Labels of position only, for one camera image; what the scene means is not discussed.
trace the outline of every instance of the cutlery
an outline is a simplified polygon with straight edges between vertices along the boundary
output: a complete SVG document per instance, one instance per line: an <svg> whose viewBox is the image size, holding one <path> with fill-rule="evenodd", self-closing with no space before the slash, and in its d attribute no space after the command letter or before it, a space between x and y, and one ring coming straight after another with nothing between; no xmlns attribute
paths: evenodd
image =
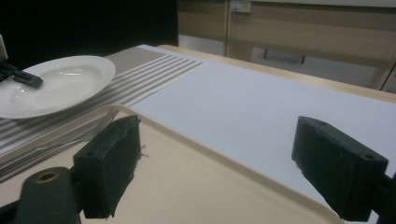
<svg viewBox="0 0 396 224"><path fill-rule="evenodd" d="M0 183L77 143L92 140L116 117L118 112L118 109L112 107L102 118L1 164Z"/></svg>

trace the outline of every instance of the white plate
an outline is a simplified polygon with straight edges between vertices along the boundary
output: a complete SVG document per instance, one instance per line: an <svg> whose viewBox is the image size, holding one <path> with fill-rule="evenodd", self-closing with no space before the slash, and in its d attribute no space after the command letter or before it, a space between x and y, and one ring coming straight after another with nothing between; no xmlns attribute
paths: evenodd
<svg viewBox="0 0 396 224"><path fill-rule="evenodd" d="M44 82L38 89L12 78L0 82L0 118L34 118L80 104L107 86L116 67L102 57L74 56L40 63L24 71Z"/></svg>

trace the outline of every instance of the tabletop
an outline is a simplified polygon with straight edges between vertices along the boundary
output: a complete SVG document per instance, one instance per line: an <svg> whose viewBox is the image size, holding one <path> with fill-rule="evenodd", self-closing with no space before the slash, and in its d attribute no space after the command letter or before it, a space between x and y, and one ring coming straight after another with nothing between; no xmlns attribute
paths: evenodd
<svg viewBox="0 0 396 224"><path fill-rule="evenodd" d="M86 103L44 118L0 119L0 162L99 106L120 104L323 203L291 159L299 116L330 123L389 159L388 175L396 171L394 94L171 46L107 58L117 74Z"/></svg>

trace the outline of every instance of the tray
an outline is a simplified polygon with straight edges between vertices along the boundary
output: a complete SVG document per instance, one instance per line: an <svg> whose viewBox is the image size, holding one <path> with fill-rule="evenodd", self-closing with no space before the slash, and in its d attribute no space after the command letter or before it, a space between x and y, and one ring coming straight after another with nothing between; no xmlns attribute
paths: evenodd
<svg viewBox="0 0 396 224"><path fill-rule="evenodd" d="M137 114L120 109L116 119ZM69 132L103 116L109 106L46 134L15 151ZM330 208L231 161L210 148L139 115L142 152L134 180L114 217L86 223L345 223ZM0 185L0 205L19 199L25 178L53 166L71 167L81 143Z"/></svg>

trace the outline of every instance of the metal fork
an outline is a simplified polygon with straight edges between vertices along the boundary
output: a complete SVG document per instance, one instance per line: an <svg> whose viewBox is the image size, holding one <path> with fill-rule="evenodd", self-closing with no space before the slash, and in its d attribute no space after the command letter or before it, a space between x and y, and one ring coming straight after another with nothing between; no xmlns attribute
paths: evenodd
<svg viewBox="0 0 396 224"><path fill-rule="evenodd" d="M46 144L44 144L41 147L34 148L32 152L27 153L17 161L13 160L12 164L7 165L5 168L0 170L0 183L77 143L91 141L111 121L113 121L118 112L119 110L117 108L111 107L111 109L95 127L66 144L59 144L55 146L46 146Z"/></svg>

